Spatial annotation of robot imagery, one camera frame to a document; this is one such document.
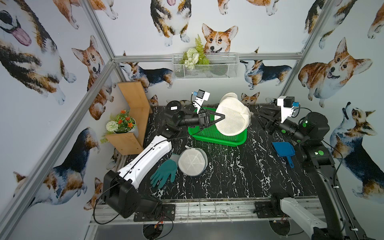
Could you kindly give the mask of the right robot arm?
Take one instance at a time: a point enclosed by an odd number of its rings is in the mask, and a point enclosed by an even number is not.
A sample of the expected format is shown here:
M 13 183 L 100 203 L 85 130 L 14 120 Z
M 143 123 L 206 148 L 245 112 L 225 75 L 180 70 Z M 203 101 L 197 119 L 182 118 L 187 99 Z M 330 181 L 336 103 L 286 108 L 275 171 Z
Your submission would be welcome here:
M 280 111 L 258 113 L 258 120 L 269 134 L 282 133 L 294 143 L 295 157 L 302 163 L 318 194 L 325 221 L 315 218 L 292 198 L 280 199 L 279 210 L 294 220 L 312 240 L 367 240 L 342 191 L 337 168 L 323 139 L 330 130 L 327 118 L 308 113 L 301 124 L 282 121 Z

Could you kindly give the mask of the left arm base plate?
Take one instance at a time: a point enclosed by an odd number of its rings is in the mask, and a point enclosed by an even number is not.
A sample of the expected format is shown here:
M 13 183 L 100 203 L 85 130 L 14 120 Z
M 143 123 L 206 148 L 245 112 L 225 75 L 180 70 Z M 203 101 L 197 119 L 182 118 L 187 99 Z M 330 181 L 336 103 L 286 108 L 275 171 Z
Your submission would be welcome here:
M 173 221 L 175 219 L 175 213 L 175 204 L 158 205 L 154 208 L 139 208 L 139 210 L 135 212 L 134 222 L 153 222 L 163 221 L 164 219 Z

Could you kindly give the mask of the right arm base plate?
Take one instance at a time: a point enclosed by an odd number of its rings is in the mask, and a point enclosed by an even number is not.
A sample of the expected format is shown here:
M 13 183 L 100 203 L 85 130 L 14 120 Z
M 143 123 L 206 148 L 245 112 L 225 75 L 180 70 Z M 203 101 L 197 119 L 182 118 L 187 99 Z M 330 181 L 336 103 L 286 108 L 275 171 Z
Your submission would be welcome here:
M 254 214 L 257 214 L 258 218 L 291 218 L 290 215 L 284 213 L 281 207 L 282 200 L 272 203 L 272 202 L 254 202 Z

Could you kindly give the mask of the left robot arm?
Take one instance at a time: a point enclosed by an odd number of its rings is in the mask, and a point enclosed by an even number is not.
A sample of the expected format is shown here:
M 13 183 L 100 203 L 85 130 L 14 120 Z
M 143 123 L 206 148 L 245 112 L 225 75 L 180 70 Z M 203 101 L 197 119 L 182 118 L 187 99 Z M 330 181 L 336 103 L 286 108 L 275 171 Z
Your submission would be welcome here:
M 198 103 L 196 111 L 185 109 L 180 102 L 171 101 L 164 111 L 164 121 L 159 135 L 127 166 L 118 172 L 109 171 L 104 176 L 100 198 L 124 219 L 135 212 L 158 214 L 162 202 L 153 197 L 142 197 L 137 189 L 153 166 L 172 149 L 172 140 L 180 139 L 183 127 L 209 128 L 226 117 L 204 109 Z

